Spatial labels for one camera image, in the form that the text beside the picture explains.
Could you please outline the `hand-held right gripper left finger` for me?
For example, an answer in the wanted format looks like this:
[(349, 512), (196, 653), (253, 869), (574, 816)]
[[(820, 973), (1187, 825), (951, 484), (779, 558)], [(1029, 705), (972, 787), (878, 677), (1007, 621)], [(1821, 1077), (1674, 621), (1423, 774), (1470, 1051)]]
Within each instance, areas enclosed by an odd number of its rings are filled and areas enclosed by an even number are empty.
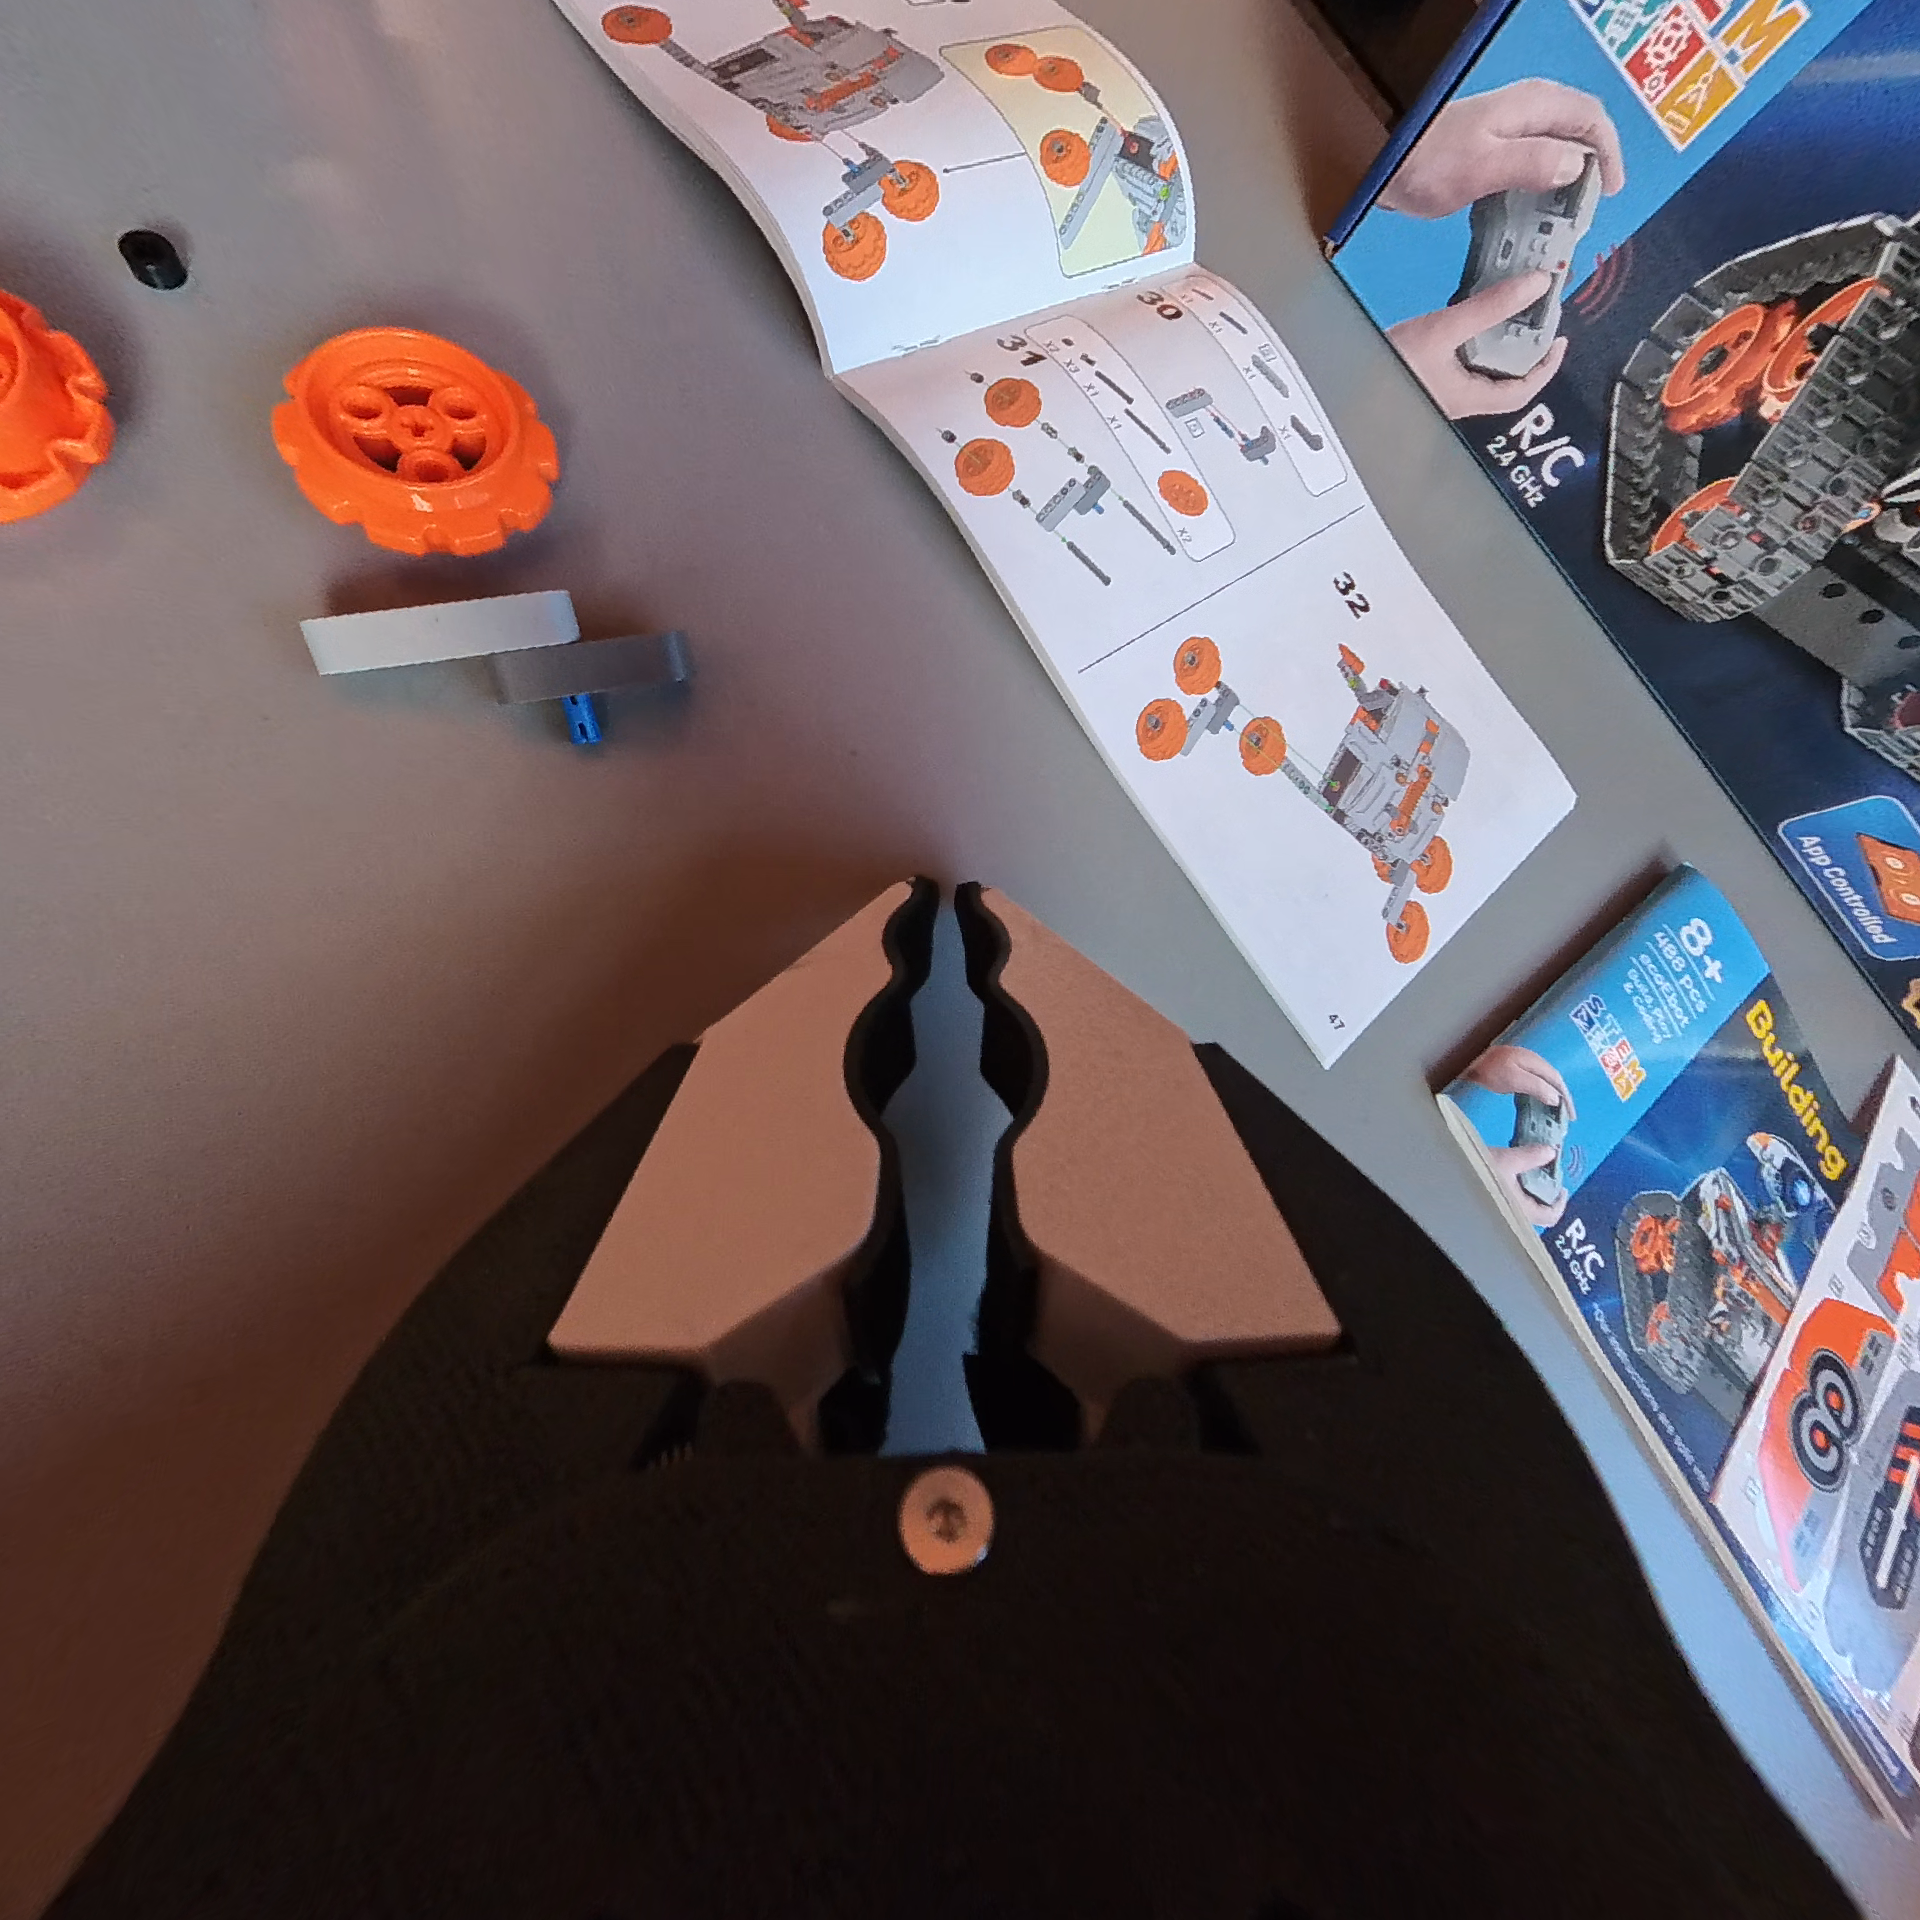
[(940, 887), (906, 879), (711, 1024), (548, 1349), (772, 1389), (802, 1439), (871, 1451), (907, 1307), (899, 1151), (909, 998)]

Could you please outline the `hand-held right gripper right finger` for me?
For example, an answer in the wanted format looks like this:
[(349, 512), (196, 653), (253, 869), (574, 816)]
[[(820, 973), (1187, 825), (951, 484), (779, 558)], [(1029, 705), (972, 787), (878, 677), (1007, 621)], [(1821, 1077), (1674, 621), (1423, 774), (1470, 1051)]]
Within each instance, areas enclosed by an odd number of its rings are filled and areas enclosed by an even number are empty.
[(1006, 893), (955, 891), (1011, 1113), (966, 1391), (989, 1449), (1070, 1449), (1143, 1375), (1324, 1353), (1340, 1326), (1187, 1033)]

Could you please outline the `blue cover booklet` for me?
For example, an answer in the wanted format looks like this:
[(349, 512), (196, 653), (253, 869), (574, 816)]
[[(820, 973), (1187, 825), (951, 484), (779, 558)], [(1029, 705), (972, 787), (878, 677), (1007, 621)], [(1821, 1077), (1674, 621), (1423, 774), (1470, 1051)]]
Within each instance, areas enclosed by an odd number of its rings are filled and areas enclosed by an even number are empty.
[(1441, 1096), (1629, 1429), (1857, 1775), (1714, 1485), (1857, 1175), (1769, 961), (1675, 871)]

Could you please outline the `orange toothed wheel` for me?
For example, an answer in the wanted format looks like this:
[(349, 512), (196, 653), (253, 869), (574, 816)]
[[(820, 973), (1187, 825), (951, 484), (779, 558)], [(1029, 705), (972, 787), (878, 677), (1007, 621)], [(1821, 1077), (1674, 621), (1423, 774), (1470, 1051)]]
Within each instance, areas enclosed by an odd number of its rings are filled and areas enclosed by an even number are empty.
[(3, 524), (44, 513), (113, 449), (108, 385), (86, 350), (3, 293)]
[(540, 526), (559, 477), (533, 395), (467, 348), (361, 326), (283, 379), (273, 439), (329, 520), (406, 556), (471, 558)]

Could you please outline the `grey beam assembly blue pin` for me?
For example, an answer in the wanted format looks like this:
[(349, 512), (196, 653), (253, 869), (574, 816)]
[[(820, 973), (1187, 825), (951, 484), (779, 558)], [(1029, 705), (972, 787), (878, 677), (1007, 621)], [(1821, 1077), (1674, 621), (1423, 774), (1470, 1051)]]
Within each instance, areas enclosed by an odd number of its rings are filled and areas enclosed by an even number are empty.
[(557, 703), (579, 747), (603, 741), (594, 694), (690, 680), (681, 630), (586, 640), (566, 591), (317, 614), (300, 628), (323, 677), (481, 660), (500, 703)]

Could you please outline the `open instruction booklet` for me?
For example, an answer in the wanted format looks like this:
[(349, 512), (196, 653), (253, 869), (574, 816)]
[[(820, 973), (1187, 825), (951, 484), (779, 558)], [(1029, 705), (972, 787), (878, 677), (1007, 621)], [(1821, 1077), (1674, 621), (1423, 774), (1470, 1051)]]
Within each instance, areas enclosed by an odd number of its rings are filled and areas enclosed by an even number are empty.
[(575, 5), (1330, 1064), (1573, 806), (1057, 5)]

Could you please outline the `sticker sheet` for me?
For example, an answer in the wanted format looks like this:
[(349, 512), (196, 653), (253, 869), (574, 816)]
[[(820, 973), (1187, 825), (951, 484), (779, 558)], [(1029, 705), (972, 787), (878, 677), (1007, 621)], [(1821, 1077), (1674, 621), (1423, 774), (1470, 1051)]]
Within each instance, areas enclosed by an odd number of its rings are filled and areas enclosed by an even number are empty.
[(1895, 1063), (1714, 1485), (1813, 1697), (1905, 1819), (1917, 1755), (1916, 1181), (1917, 1086)]

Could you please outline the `blue robot kit box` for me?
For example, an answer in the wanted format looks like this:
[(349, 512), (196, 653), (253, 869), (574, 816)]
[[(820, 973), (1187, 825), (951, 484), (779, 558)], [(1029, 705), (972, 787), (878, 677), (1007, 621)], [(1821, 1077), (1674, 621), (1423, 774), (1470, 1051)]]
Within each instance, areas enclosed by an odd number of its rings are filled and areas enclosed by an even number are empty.
[(1917, 5), (1486, 5), (1335, 270), (1917, 1027)]

